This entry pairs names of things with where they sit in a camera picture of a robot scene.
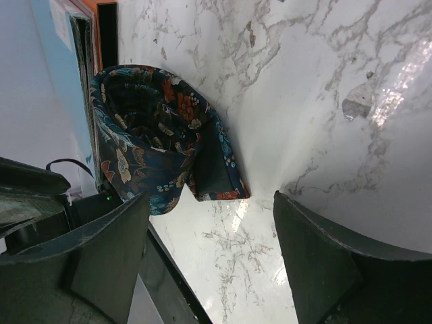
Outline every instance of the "rolled fabric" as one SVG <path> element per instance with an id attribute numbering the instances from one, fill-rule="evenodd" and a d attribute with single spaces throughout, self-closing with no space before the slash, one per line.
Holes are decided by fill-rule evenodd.
<path id="1" fill-rule="evenodd" d="M 109 67 L 91 82 L 90 102 L 101 169 L 123 201 L 148 192 L 151 214 L 168 213 L 185 183 L 197 200 L 249 197 L 218 114 L 178 76 Z"/>

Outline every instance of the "navy floral cloth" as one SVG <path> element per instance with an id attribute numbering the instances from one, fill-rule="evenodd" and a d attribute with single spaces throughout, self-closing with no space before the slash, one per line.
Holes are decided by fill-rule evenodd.
<path id="1" fill-rule="evenodd" d="M 90 85 L 102 170 L 127 201 L 151 194 L 152 215 L 171 211 L 186 183 L 197 200 L 248 198 L 230 142 L 212 106 L 179 77 L 155 67 L 119 65 Z M 234 191 L 198 194 L 192 164 L 203 147 L 200 128 L 215 121 Z"/>

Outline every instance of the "orange flower print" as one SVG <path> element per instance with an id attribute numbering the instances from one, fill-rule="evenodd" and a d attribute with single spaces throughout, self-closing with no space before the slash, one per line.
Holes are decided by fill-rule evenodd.
<path id="1" fill-rule="evenodd" d="M 238 191 L 217 193 L 217 200 L 232 200 L 232 199 L 238 199 Z"/>
<path id="2" fill-rule="evenodd" d="M 110 164 L 110 161 L 105 161 L 102 163 L 101 167 L 102 167 L 102 171 L 105 174 L 105 176 L 107 177 L 108 181 L 111 182 L 115 172 L 114 171 L 108 171 L 109 164 Z"/>
<path id="3" fill-rule="evenodd" d="M 178 94 L 178 111 L 187 122 L 191 122 L 194 119 L 194 110 L 192 109 L 189 96 L 183 96 L 182 93 Z"/>
<path id="4" fill-rule="evenodd" d="M 167 103 L 173 101 L 176 97 L 174 96 L 174 90 L 171 86 L 171 78 L 164 80 L 161 85 L 163 87 L 163 96 L 165 97 L 165 101 Z"/>
<path id="5" fill-rule="evenodd" d="M 148 71 L 150 74 L 153 74 L 153 72 L 155 71 L 155 68 L 153 66 L 144 65 L 144 69 Z"/>

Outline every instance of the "white marble surface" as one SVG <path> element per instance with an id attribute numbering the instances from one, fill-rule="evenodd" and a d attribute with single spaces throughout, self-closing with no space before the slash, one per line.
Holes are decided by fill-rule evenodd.
<path id="1" fill-rule="evenodd" d="M 170 70 L 208 98 L 252 192 L 204 203 L 185 192 L 153 220 L 215 323 L 296 321 L 288 285 L 272 281 L 282 263 L 259 204 L 271 208 L 275 190 L 364 235 L 432 252 L 431 10 L 428 0 L 119 1 L 121 63 Z M 227 231 L 244 203 L 248 216 Z M 247 255 L 233 265 L 232 242 L 246 234 L 273 248 L 257 257 L 265 271 Z M 247 311 L 245 269 L 268 295 Z"/>
<path id="2" fill-rule="evenodd" d="M 297 323 L 272 209 L 255 197 L 196 202 L 185 188 L 172 212 L 152 217 L 214 324 Z"/>

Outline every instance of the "black cable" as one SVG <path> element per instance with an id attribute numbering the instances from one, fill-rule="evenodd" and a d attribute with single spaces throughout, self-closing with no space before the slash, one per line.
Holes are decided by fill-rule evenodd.
<path id="1" fill-rule="evenodd" d="M 72 162 L 75 163 L 77 166 L 81 167 L 82 169 L 84 169 L 85 172 L 87 172 L 88 174 L 90 174 L 90 177 L 93 178 L 92 172 L 90 171 L 89 168 L 87 168 L 87 166 L 77 160 L 74 159 L 58 159 L 58 160 L 54 160 L 50 163 L 47 164 L 47 167 L 45 168 L 47 171 L 51 171 L 51 164 L 53 163 L 59 163 L 59 162 Z"/>

